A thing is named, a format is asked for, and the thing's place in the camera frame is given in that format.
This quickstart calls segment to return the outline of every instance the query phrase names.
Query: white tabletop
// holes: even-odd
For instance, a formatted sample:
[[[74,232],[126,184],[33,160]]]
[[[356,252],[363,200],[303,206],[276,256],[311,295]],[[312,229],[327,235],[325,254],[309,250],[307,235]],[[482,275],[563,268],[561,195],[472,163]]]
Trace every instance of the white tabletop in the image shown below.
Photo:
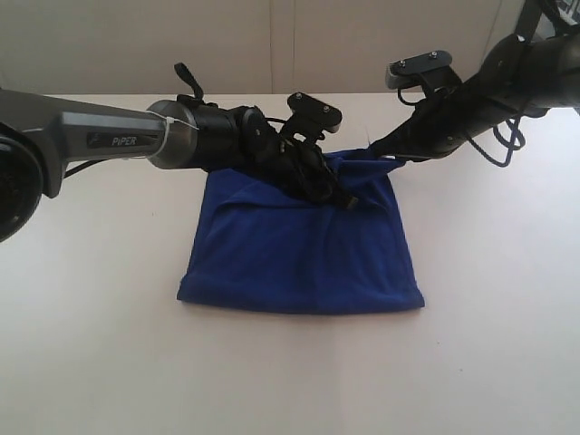
[[[344,114],[326,150],[410,114],[392,95],[323,98]],[[288,115],[284,95],[212,101]],[[468,145],[392,173],[427,300],[405,314],[179,303],[205,174],[119,160],[67,180],[0,246],[0,433],[577,433],[580,118],[522,124],[508,169]]]

